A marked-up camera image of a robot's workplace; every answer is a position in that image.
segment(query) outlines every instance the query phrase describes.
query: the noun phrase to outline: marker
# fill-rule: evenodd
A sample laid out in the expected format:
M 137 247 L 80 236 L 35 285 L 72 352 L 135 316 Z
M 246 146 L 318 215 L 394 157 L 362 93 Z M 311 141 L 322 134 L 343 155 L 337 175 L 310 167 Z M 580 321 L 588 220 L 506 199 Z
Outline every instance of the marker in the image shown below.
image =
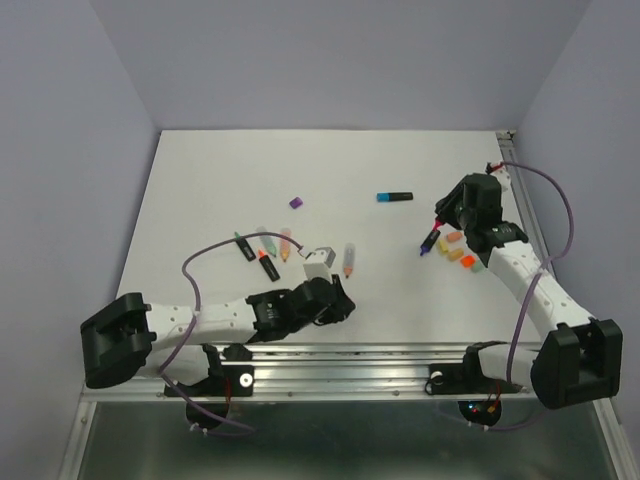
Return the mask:
M 353 273 L 353 264 L 356 261 L 356 246 L 353 243 L 347 243 L 344 246 L 344 259 L 342 260 L 342 270 L 344 276 L 349 278 Z
M 288 228 L 283 228 L 282 230 L 280 230 L 280 233 L 291 238 L 291 230 L 289 230 Z M 289 243 L 288 240 L 281 238 L 280 239 L 280 258 L 282 258 L 283 262 L 287 261 L 287 258 L 289 258 L 290 253 L 291 253 L 291 243 Z
M 238 232 L 233 232 L 233 234 L 236 238 L 240 238 L 240 234 Z M 236 245 L 238 245 L 238 248 L 240 248 L 240 251 L 244 255 L 244 258 L 247 259 L 247 261 L 251 262 L 256 259 L 256 254 L 251 249 L 251 245 L 249 245 L 249 242 L 247 242 L 246 238 L 240 238 L 240 240 L 236 240 Z
M 269 276 L 271 281 L 275 282 L 276 280 L 280 280 L 280 274 L 276 270 L 276 267 L 273 265 L 273 262 L 271 262 L 269 256 L 262 250 L 258 250 L 258 255 L 260 256 L 260 259 L 258 261 L 260 262 L 260 265 L 262 265 L 263 270 L 267 272 L 267 275 Z
M 259 233 L 264 233 L 266 231 L 267 229 L 264 227 L 256 228 L 256 232 L 259 232 Z M 264 245 L 264 248 L 267 250 L 267 252 L 269 252 L 269 255 L 271 255 L 273 258 L 276 258 L 278 256 L 278 249 L 276 248 L 276 244 L 273 243 L 273 240 L 271 239 L 270 236 L 261 235 L 260 241 L 262 242 L 262 245 Z
M 420 245 L 420 256 L 423 256 L 425 253 L 431 251 L 433 246 L 438 241 L 438 237 L 440 236 L 440 230 L 436 230 L 435 228 L 431 230 L 427 238 L 424 239 L 422 245 Z
M 390 192 L 390 193 L 378 193 L 376 199 L 379 202 L 405 202 L 407 200 L 413 200 L 413 193 L 411 192 Z

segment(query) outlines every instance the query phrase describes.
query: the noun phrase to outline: wire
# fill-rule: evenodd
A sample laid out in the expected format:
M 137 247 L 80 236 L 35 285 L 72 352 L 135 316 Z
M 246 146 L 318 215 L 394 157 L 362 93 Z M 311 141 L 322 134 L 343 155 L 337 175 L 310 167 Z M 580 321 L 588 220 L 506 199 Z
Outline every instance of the wire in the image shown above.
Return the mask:
M 522 325 L 524 324 L 524 318 L 527 314 L 527 309 L 529 308 L 529 304 L 533 299 L 533 293 L 536 289 L 536 286 L 538 285 L 538 282 L 540 281 L 540 278 L 542 278 L 542 275 L 547 270 L 551 262 L 555 260 L 559 260 L 564 256 L 566 256 L 567 253 L 569 253 L 569 250 L 571 249 L 571 245 L 573 244 L 575 225 L 574 225 L 574 218 L 573 218 L 573 210 L 571 209 L 571 205 L 569 204 L 569 199 L 565 195 L 564 190 L 562 190 L 562 187 L 549 174 L 543 172 L 542 170 L 538 170 L 537 168 L 528 167 L 526 165 L 520 165 L 518 163 L 513 163 L 513 162 L 502 162 L 493 170 L 495 171 L 499 168 L 502 168 L 504 165 L 520 168 L 523 170 L 528 170 L 548 180 L 555 187 L 558 194 L 560 195 L 560 198 L 562 198 L 562 202 L 564 203 L 564 206 L 567 210 L 567 216 L 569 217 L 569 235 L 567 237 L 567 243 L 565 244 L 564 249 L 559 254 L 549 255 L 547 258 L 545 258 L 542 261 L 542 264 L 540 265 L 540 270 L 538 271 L 538 273 L 534 275 L 533 279 L 531 280 L 531 284 L 529 285 L 529 289 L 527 290 L 527 293 L 525 294 L 524 299 L 522 300 L 522 307 L 520 308 L 520 314 L 518 315 L 516 327 L 513 332 L 513 338 L 511 339 L 511 346 L 509 347 L 509 355 L 507 357 L 507 382 L 512 383 L 511 370 L 513 368 L 513 359 L 515 357 L 518 340 L 520 339 L 520 333 L 522 332 Z
M 491 408 L 493 408 L 494 410 L 500 403 L 500 395 L 502 395 L 502 392 L 500 391 L 500 382 L 498 380 L 496 380 L 496 388 L 497 388 L 496 401 L 493 402 L 493 405 L 491 405 Z
M 224 398 L 227 401 L 227 406 L 231 405 L 231 380 L 229 378 L 224 379 Z
M 250 233 L 248 235 L 241 235 L 241 236 L 236 237 L 236 238 L 231 238 L 231 239 L 225 240 L 223 242 L 218 242 L 218 243 L 215 243 L 215 244 L 210 245 L 208 247 L 205 247 L 202 250 L 198 250 L 194 254 L 192 254 L 189 257 L 187 257 L 187 259 L 182 264 L 182 275 L 184 275 L 187 278 L 187 280 L 189 280 L 189 283 L 191 284 L 191 287 L 193 288 L 193 293 L 194 293 L 194 296 L 195 296 L 194 313 L 193 313 L 193 316 L 191 317 L 191 322 L 189 322 L 189 326 L 185 330 L 184 335 L 182 336 L 180 341 L 177 343 L 177 345 L 174 347 L 173 351 L 169 354 L 169 356 L 164 361 L 164 363 L 162 365 L 160 365 L 160 368 L 158 369 L 158 375 L 160 376 L 160 378 L 162 378 L 162 380 L 164 380 L 164 382 L 171 389 L 173 389 L 174 392 L 176 392 L 178 394 L 178 396 L 180 396 L 182 399 L 184 399 L 184 401 L 187 402 L 188 405 L 190 405 L 192 408 L 194 408 L 198 412 L 202 413 L 204 416 L 209 417 L 209 418 L 211 418 L 213 420 L 217 420 L 220 423 L 224 423 L 224 424 L 227 424 L 227 425 L 231 425 L 231 426 L 240 428 L 242 430 L 246 430 L 246 432 L 242 432 L 242 433 L 227 433 L 227 432 L 209 432 L 209 431 L 205 431 L 205 429 L 202 429 L 202 431 L 205 431 L 205 433 L 210 434 L 210 435 L 220 436 L 220 437 L 241 437 L 241 436 L 245 436 L 245 435 L 249 435 L 251 433 L 254 433 L 255 432 L 255 428 L 253 428 L 253 427 L 251 427 L 249 425 L 245 425 L 244 423 L 236 422 L 234 420 L 230 420 L 228 418 L 221 417 L 220 415 L 216 415 L 215 413 L 212 413 L 212 412 L 206 410 L 205 408 L 201 407 L 196 402 L 194 402 L 191 399 L 191 397 L 189 397 L 185 392 L 183 392 L 180 387 L 178 387 L 175 383 L 173 383 L 173 381 L 171 381 L 171 379 L 164 373 L 164 371 L 167 369 L 167 367 L 171 364 L 171 362 L 173 362 L 173 360 L 176 358 L 178 353 L 180 353 L 180 350 L 182 350 L 182 348 L 186 345 L 187 341 L 189 340 L 189 337 L 193 333 L 193 330 L 196 327 L 196 324 L 198 323 L 198 313 L 200 312 L 200 309 L 202 307 L 202 296 L 200 294 L 200 288 L 198 287 L 198 283 L 196 282 L 195 278 L 193 278 L 193 276 L 187 271 L 187 267 L 189 266 L 189 264 L 193 260 L 195 260 L 196 258 L 198 258 L 201 255 L 204 255 L 205 253 L 210 252 L 211 250 L 223 247 L 225 245 L 229 245 L 231 243 L 235 243 L 238 240 L 246 240 L 248 238 L 263 237 L 263 236 L 282 238 L 282 239 L 288 241 L 289 243 L 293 244 L 298 250 L 302 250 L 302 248 L 303 248 L 303 246 L 300 243 L 296 242 L 293 238 L 290 238 L 290 237 L 288 237 L 286 235 L 283 235 L 281 233 L 256 232 L 256 233 Z

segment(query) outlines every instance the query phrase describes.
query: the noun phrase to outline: green highlighter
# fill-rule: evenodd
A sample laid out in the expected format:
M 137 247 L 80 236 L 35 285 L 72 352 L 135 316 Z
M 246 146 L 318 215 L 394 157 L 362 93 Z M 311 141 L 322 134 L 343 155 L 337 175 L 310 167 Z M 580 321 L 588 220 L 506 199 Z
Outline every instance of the green highlighter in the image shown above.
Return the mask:
M 267 229 L 264 227 L 258 227 L 256 228 L 256 232 L 265 233 L 267 232 Z M 273 258 L 276 258 L 278 256 L 278 249 L 276 248 L 276 244 L 273 243 L 273 239 L 270 236 L 261 235 L 260 241 L 262 242 L 262 245 L 264 245 L 265 250 L 269 252 L 269 255 L 271 255 Z

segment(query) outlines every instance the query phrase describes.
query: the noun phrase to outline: orange marker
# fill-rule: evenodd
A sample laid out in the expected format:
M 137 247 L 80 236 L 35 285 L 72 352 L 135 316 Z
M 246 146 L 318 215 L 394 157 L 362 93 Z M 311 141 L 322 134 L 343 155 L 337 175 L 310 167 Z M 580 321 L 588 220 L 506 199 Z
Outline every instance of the orange marker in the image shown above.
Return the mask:
M 283 228 L 282 230 L 280 230 L 280 233 L 291 238 L 291 230 L 289 230 L 288 228 Z M 281 238 L 280 239 L 280 258 L 282 258 L 283 262 L 287 261 L 287 258 L 289 258 L 290 253 L 291 253 L 291 243 L 289 243 L 284 238 Z
M 269 255 L 264 253 L 262 250 L 258 251 L 258 255 L 260 257 L 258 261 L 260 262 L 260 265 L 262 265 L 262 269 L 269 276 L 269 279 L 272 282 L 275 282 L 276 280 L 280 280 L 280 274 L 278 273 L 278 271 L 276 270 L 276 267 L 271 262 Z

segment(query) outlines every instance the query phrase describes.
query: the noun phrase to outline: small orange block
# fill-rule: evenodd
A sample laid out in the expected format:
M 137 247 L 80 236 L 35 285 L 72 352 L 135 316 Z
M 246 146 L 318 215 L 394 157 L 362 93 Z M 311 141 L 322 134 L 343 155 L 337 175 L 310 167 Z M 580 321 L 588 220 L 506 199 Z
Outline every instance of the small orange block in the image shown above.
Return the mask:
M 464 255 L 464 250 L 462 250 L 461 248 L 456 248 L 455 250 L 450 252 L 449 255 L 447 255 L 447 258 L 450 261 L 455 262 L 459 258 L 462 258 L 463 255 Z
M 460 259 L 460 263 L 464 268 L 471 268 L 473 267 L 473 264 L 476 263 L 476 259 L 471 255 L 467 255 L 466 257 Z
M 457 242 L 462 238 L 462 232 L 451 232 L 447 235 L 447 242 L 453 243 Z

